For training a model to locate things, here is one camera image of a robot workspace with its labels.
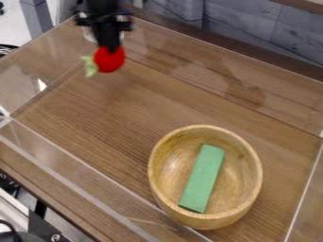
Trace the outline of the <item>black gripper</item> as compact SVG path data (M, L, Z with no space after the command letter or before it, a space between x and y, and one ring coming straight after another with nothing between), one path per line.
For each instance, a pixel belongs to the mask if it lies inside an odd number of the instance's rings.
M75 21L78 26L113 24L121 31L131 31L133 12L119 0L78 0ZM114 27L101 29L99 46L115 53L122 46L121 31Z

